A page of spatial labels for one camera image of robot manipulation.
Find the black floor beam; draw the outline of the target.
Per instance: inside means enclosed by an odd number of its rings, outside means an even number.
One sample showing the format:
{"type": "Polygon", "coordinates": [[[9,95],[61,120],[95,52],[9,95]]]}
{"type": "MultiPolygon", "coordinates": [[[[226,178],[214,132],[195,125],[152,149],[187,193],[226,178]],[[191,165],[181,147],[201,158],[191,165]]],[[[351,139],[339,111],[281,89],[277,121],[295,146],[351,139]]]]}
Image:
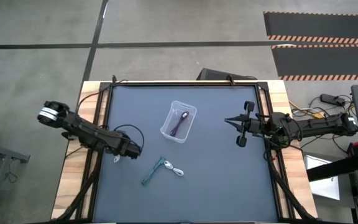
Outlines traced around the black floor beam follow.
{"type": "Polygon", "coordinates": [[[308,169],[307,176],[310,182],[314,182],[343,174],[350,174],[357,170],[358,156],[349,156],[335,162],[308,169]]]}

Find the white paper sheet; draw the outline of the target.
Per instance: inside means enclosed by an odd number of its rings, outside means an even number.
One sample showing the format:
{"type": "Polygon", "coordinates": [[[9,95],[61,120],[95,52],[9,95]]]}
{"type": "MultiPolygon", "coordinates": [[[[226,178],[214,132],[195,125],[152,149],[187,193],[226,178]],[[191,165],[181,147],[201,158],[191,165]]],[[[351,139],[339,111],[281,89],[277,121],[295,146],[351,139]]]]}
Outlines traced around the white paper sheet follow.
{"type": "MultiPolygon", "coordinates": [[[[304,162],[307,170],[331,163],[331,161],[309,155],[304,157],[304,162]]],[[[310,187],[313,195],[340,200],[338,176],[310,181],[310,187]]]]}

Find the clear plastic bin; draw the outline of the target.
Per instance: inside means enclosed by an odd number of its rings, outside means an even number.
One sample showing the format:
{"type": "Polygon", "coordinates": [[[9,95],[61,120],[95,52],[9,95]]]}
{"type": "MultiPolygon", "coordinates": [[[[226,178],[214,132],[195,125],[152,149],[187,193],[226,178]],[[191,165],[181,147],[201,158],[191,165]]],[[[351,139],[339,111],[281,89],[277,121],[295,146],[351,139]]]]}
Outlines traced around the clear plastic bin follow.
{"type": "Polygon", "coordinates": [[[195,106],[173,101],[166,120],[160,128],[161,134],[169,140],[185,143],[196,114],[197,108],[195,106]]]}

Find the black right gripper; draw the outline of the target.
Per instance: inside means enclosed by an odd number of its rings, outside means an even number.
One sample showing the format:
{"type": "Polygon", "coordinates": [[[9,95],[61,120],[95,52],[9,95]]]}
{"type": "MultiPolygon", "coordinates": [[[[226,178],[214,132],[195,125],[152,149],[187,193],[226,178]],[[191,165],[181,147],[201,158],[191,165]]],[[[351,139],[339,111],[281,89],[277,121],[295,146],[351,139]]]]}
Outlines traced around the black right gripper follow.
{"type": "Polygon", "coordinates": [[[246,133],[257,134],[260,133],[260,119],[250,118],[250,113],[253,112],[255,103],[252,101],[245,101],[244,103],[244,114],[232,118],[225,118],[225,121],[236,128],[240,133],[237,137],[236,144],[240,147],[245,147],[247,138],[245,137],[246,133]],[[241,124],[234,123],[232,121],[239,121],[241,124]]]}

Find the black floor mat orange stripes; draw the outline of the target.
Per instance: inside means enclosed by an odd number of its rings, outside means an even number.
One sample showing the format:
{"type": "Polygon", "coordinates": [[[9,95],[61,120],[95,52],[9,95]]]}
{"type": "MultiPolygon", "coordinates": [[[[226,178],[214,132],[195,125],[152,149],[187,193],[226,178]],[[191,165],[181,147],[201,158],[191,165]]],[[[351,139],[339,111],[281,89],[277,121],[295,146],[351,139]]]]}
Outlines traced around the black floor mat orange stripes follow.
{"type": "Polygon", "coordinates": [[[357,14],[266,11],[264,22],[270,40],[358,44],[357,14]]]}
{"type": "Polygon", "coordinates": [[[358,45],[273,46],[272,55],[284,81],[358,80],[358,45]]]}

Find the black metal rig frame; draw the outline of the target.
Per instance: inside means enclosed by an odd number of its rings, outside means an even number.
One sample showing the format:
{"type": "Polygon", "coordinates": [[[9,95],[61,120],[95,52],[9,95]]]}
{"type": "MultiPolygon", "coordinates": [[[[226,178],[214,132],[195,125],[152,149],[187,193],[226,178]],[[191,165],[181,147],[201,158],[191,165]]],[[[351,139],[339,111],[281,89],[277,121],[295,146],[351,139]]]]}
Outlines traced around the black metal rig frame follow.
{"type": "MultiPolygon", "coordinates": [[[[80,100],[84,102],[79,110],[80,116],[88,121],[94,121],[96,124],[108,122],[108,104],[112,98],[106,88],[108,84],[108,81],[84,82],[80,93],[80,100]]],[[[257,93],[262,98],[263,111],[290,112],[290,101],[284,81],[257,80],[256,84],[259,88],[257,93]]],[[[305,163],[302,153],[298,149],[299,145],[299,142],[295,141],[292,146],[280,152],[279,158],[274,164],[305,210],[317,217],[305,163]]],[[[77,140],[68,143],[67,156],[63,162],[62,174],[51,214],[53,220],[60,217],[72,203],[90,173],[95,170],[96,163],[101,159],[96,153],[81,149],[77,140]]]]}

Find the black power strip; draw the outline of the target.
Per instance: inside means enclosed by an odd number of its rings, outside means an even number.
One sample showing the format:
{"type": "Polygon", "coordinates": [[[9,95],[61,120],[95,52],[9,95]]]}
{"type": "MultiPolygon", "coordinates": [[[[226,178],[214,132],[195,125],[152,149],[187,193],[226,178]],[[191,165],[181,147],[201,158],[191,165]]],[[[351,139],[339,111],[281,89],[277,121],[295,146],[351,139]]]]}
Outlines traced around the black power strip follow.
{"type": "Polygon", "coordinates": [[[345,99],[341,98],[340,96],[334,96],[334,95],[329,95],[329,94],[321,94],[319,96],[319,99],[321,102],[323,103],[327,103],[330,105],[335,105],[335,106],[344,106],[345,105],[345,99]]]}

